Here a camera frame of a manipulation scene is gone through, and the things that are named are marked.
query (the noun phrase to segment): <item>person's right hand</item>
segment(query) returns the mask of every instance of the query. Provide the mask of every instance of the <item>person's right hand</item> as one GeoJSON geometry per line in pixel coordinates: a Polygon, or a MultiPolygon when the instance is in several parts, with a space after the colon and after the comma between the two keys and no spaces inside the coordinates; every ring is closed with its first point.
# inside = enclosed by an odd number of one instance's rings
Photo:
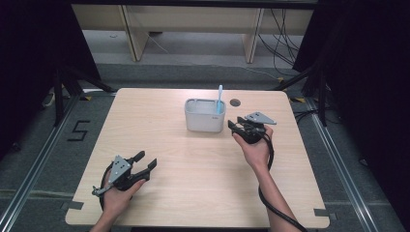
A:
{"type": "MultiPolygon", "coordinates": [[[[265,130],[266,134],[272,138],[274,131],[266,125],[265,130]]],[[[264,139],[260,139],[254,144],[248,144],[239,134],[233,133],[232,136],[239,146],[241,146],[245,160],[254,171],[260,168],[268,168],[269,148],[264,139]]]]}

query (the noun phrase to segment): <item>person's left hand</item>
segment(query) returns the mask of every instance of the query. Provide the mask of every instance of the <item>person's left hand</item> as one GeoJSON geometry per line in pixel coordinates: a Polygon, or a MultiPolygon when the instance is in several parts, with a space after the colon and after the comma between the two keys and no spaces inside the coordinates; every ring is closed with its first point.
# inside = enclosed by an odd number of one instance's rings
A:
{"type": "MultiPolygon", "coordinates": [[[[108,171],[105,177],[105,185],[108,184],[108,177],[111,171],[108,171]]],[[[112,217],[119,217],[130,205],[132,196],[142,187],[145,180],[140,180],[125,191],[121,191],[116,187],[106,191],[103,196],[103,211],[110,213],[112,217]]]]}

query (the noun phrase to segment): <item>human hand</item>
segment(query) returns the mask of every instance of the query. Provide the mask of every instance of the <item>human hand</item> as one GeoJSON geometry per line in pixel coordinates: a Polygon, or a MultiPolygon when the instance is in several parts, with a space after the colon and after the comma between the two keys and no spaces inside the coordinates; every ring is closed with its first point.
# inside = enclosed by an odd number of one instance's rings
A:
{"type": "MultiPolygon", "coordinates": [[[[108,178],[111,170],[105,176],[105,185],[108,185],[108,178]]],[[[145,180],[140,180],[132,185],[131,188],[121,191],[116,187],[106,191],[103,196],[103,212],[111,217],[119,217],[130,205],[132,196],[142,187],[145,180]]]]}
{"type": "MultiPolygon", "coordinates": [[[[266,134],[272,138],[272,134],[274,131],[265,125],[266,134]]],[[[233,133],[232,134],[235,141],[241,146],[242,151],[245,155],[245,160],[253,169],[256,171],[260,168],[266,168],[269,158],[269,148],[266,144],[264,139],[260,139],[258,142],[254,144],[248,144],[239,134],[233,133]]]]}

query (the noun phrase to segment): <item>gray carpet floor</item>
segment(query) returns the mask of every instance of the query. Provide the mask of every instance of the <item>gray carpet floor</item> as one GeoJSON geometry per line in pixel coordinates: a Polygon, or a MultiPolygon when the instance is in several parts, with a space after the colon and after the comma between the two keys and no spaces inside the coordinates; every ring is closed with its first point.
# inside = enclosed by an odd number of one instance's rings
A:
{"type": "MultiPolygon", "coordinates": [[[[218,66],[98,65],[98,68],[102,81],[114,88],[217,89],[220,84],[223,84],[225,89],[269,90],[279,85],[278,77],[290,78],[290,75],[281,73],[296,74],[291,70],[279,70],[281,72],[279,73],[274,69],[250,71],[218,66]]],[[[301,96],[303,83],[304,81],[301,81],[286,90],[289,98],[301,96]]],[[[81,82],[81,85],[85,89],[93,88],[88,83],[81,82]]],[[[70,202],[73,197],[113,100],[112,96],[100,95],[92,97],[89,101],[76,103],[12,231],[87,231],[90,229],[88,226],[68,225],[65,222],[67,211],[64,204],[70,202]],[[69,141],[71,138],[80,136],[80,134],[73,133],[78,120],[90,121],[81,124],[78,128],[88,132],[82,141],[69,141]]],[[[290,104],[295,112],[308,109],[303,102],[291,102],[290,104]]],[[[360,153],[350,139],[348,131],[338,119],[337,112],[328,110],[326,116],[328,130],[355,184],[370,208],[379,230],[404,231],[371,172],[358,162],[360,153]]],[[[326,208],[331,214],[330,226],[319,231],[364,231],[311,117],[310,115],[305,117],[298,125],[326,208]]],[[[14,192],[24,180],[52,130],[53,123],[53,106],[39,111],[31,122],[30,128],[18,141],[21,151],[11,150],[0,162],[1,211],[6,209],[14,192]]],[[[130,228],[116,226],[112,231],[130,230],[130,228]]],[[[170,230],[136,228],[133,231],[170,230]]]]}

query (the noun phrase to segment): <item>black tape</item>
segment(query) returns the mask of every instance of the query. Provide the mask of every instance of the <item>black tape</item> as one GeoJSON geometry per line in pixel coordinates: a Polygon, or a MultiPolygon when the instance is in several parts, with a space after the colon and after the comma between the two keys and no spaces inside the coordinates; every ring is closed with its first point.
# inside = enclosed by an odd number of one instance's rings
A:
{"type": "Polygon", "coordinates": [[[317,217],[328,217],[329,213],[327,210],[324,209],[313,209],[314,215],[317,217]]]}
{"type": "Polygon", "coordinates": [[[62,210],[68,210],[68,209],[81,210],[83,205],[84,205],[84,202],[78,202],[78,201],[64,202],[63,205],[61,206],[61,209],[62,210]]]}

